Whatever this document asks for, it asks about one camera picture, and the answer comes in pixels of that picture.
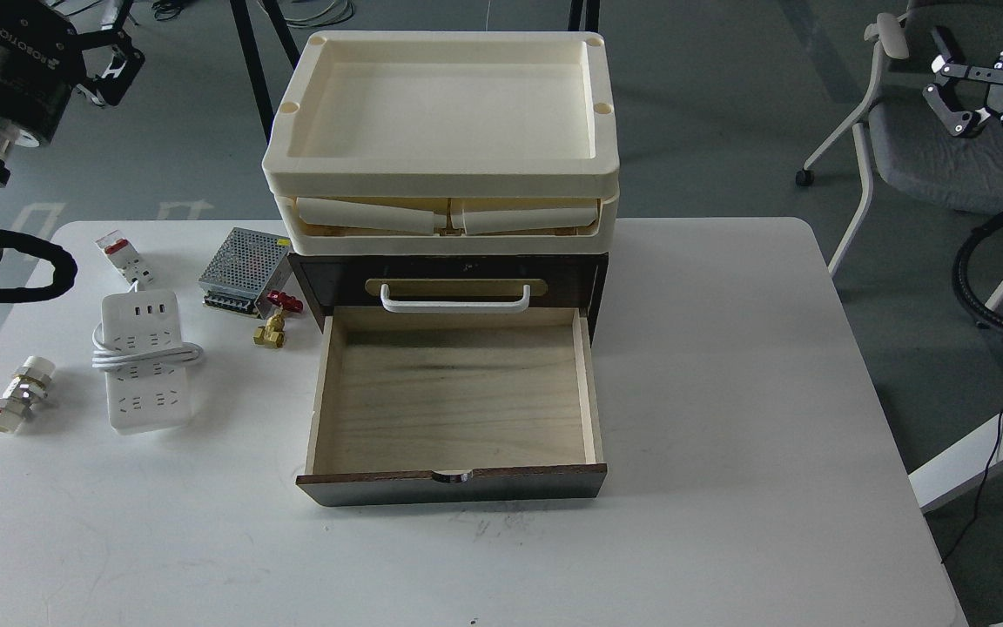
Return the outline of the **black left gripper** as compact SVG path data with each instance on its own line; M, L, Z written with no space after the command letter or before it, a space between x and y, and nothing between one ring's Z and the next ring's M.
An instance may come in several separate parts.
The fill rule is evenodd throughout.
M126 32L132 1L91 1L75 12L61 4L56 1L55 10L45 3L0 3L0 118L23 131L24 145L51 142L73 88L99 107L122 103L145 63ZM96 29L76 31L71 17L99 5ZM103 74L76 82L80 51L101 48L112 49Z

